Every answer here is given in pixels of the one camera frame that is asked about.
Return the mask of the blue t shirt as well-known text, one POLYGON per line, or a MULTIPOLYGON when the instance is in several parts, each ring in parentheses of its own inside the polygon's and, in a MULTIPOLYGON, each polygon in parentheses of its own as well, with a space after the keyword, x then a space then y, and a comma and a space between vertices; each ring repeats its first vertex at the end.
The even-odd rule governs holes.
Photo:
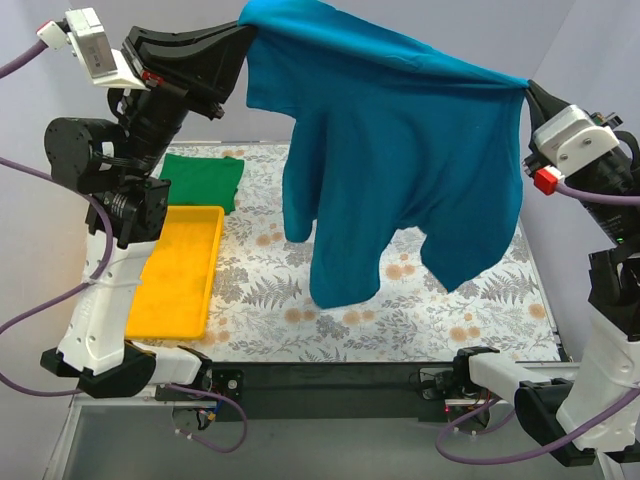
POLYGON ((451 57, 320 1, 251 1, 247 104, 291 117, 286 238, 314 243, 321 308, 364 302, 401 229, 447 290, 498 263, 523 199, 525 79, 451 57))

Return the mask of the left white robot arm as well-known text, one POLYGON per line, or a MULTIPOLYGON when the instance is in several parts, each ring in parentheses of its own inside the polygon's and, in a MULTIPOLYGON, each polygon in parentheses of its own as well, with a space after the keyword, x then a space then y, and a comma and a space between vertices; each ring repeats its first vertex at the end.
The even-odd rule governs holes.
POLYGON ((75 11, 62 32, 91 80, 107 88, 112 118, 57 118, 45 132, 53 181, 90 206, 81 292, 41 366, 94 398, 132 397, 150 385, 200 388, 212 367, 207 357, 137 344, 125 330, 168 211, 170 184, 153 170, 188 114, 223 116, 256 29, 235 22, 183 33, 135 27, 114 50, 101 23, 75 11))

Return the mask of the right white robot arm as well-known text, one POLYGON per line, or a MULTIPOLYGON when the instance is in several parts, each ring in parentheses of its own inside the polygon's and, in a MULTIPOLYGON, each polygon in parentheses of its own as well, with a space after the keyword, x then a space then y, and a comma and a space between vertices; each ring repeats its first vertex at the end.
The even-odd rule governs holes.
POLYGON ((509 402, 538 455, 566 467, 598 455, 635 463, 639 443, 639 143, 614 114, 590 113, 531 83, 525 167, 544 194, 573 198, 612 242, 589 257, 592 333, 572 380, 552 378, 490 347, 460 350, 451 380, 509 402))

